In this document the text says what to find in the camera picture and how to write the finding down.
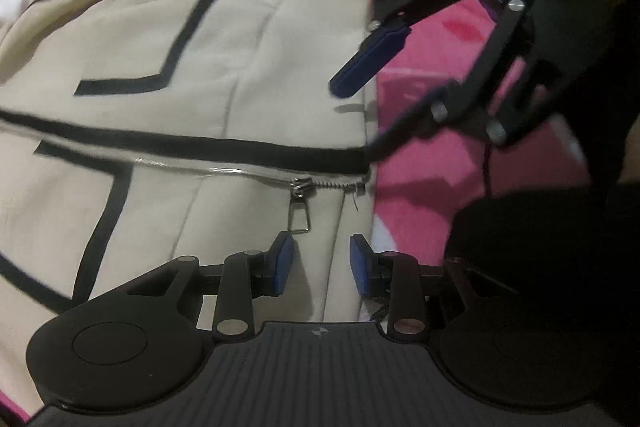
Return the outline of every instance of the red spot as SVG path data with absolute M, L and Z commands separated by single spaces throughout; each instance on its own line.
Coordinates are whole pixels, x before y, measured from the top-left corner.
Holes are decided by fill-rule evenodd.
M 482 42 L 484 36 L 473 25 L 457 19 L 444 21 L 442 25 L 453 33 L 459 40 L 465 42 Z

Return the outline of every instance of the zipper slider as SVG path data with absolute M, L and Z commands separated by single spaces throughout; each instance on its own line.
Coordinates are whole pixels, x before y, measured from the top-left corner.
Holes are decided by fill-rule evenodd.
M 289 185 L 289 224 L 287 230 L 290 233 L 305 233 L 311 230 L 311 216 L 309 205 L 306 201 L 310 192 L 316 186 L 311 178 L 297 178 Z

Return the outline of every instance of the pink blanket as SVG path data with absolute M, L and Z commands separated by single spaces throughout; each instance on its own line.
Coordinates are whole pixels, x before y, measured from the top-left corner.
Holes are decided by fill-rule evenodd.
M 380 127 L 428 89 L 464 78 L 493 26 L 477 0 L 463 0 L 414 26 L 404 51 L 378 75 Z M 483 153 L 482 144 L 442 132 L 429 141 L 414 140 L 381 164 L 374 249 L 438 264 L 454 214 L 483 195 Z M 579 148 L 559 118 L 511 150 L 495 152 L 491 173 L 495 195 L 588 181 Z

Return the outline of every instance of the metal zipper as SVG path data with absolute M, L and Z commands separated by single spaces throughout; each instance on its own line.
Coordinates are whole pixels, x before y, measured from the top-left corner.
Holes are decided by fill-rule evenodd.
M 164 162 L 149 160 L 147 158 L 135 158 L 135 163 L 152 166 L 166 167 L 175 169 L 175 166 Z M 312 197 L 316 190 L 334 189 L 342 190 L 345 194 L 353 194 L 353 197 L 363 196 L 366 194 L 366 176 L 360 178 L 350 177 L 348 181 L 339 182 L 337 180 L 314 178 L 306 176 L 303 178 L 294 178 L 285 174 L 276 174 L 275 172 L 264 172 L 260 170 L 246 168 L 227 168 L 227 167 L 209 167 L 209 168 L 179 168 L 181 171 L 190 170 L 201 172 L 204 176 L 216 175 L 239 175 L 248 178 L 265 181 L 268 183 L 276 183 L 283 187 L 289 188 L 289 217 L 287 219 L 287 230 L 290 233 L 306 233 L 311 230 L 311 215 L 309 213 L 308 198 Z

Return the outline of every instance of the ribbed black surface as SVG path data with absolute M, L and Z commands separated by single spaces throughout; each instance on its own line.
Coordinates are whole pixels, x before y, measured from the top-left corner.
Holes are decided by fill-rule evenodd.
M 592 405 L 553 415 L 494 409 L 444 378 L 426 349 L 384 339 L 372 323 L 269 323 L 217 347 L 187 388 L 114 417 L 42 411 L 33 427 L 604 427 Z

